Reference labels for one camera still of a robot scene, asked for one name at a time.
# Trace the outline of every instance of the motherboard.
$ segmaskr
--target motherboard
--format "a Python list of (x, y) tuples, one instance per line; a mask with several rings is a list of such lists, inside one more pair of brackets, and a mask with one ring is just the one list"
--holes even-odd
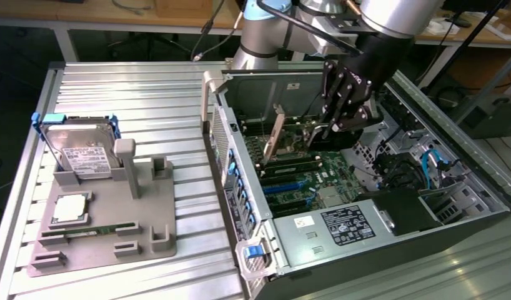
[(284, 132), (276, 154), (261, 167), (269, 136), (244, 139), (276, 218), (350, 203), (365, 191), (340, 152), (308, 151), (302, 140)]

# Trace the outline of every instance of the blue cable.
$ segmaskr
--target blue cable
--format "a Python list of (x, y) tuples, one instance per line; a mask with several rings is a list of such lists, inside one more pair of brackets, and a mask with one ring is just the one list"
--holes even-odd
[(429, 161), (429, 153), (432, 153), (432, 156), (436, 160), (436, 162), (438, 161), (442, 161), (445, 164), (449, 164), (449, 161), (446, 161), (445, 159), (442, 159), (440, 157), (440, 153), (437, 152), (436, 149), (429, 149), (425, 151), (425, 153), (422, 153), (422, 156), (421, 156), (421, 169), (422, 169), (422, 172), (425, 174), (425, 180), (428, 181), (428, 189), (430, 189), (430, 179), (429, 179), (429, 171), (428, 171), (428, 161)]

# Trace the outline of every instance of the hard drive label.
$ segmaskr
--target hard drive label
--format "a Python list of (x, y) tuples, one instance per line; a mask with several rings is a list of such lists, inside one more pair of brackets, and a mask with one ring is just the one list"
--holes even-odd
[(110, 172), (110, 165), (102, 147), (62, 148), (62, 152), (77, 175)]
[(322, 212), (321, 218), (328, 227), (332, 240), (338, 246), (374, 237), (373, 229), (368, 224), (358, 206)]

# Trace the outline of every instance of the gray 3d-printed holder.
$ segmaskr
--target gray 3d-printed holder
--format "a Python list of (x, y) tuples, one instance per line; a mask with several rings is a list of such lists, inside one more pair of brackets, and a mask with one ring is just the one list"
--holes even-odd
[[(134, 147), (131, 139), (115, 140), (122, 167), (109, 179), (79, 181), (73, 172), (54, 173), (29, 276), (174, 255), (173, 166), (165, 157), (134, 164)], [(85, 196), (82, 215), (54, 222), (55, 202), (74, 194)]]

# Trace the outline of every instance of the metal slotted table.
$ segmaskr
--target metal slotted table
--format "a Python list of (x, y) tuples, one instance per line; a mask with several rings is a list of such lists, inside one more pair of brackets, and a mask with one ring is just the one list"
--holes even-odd
[(0, 227), (0, 299), (242, 299), (200, 128), (202, 72), (225, 68), (224, 62), (118, 62), (71, 63), (47, 71), (38, 113), (113, 113), (122, 137), (135, 141), (135, 159), (161, 154), (171, 161), (177, 254), (26, 275), (55, 163), (29, 130)]
[[(282, 62), (280, 68), (320, 66)], [(114, 113), (137, 157), (165, 154), (171, 161), (178, 248), (165, 259), (27, 277), (54, 168), (30, 129), (0, 227), (0, 299), (242, 299), (198, 117), (202, 72), (225, 68), (224, 62), (119, 62), (47, 71), (38, 113)], [(305, 298), (511, 299), (511, 218), (446, 251)]]

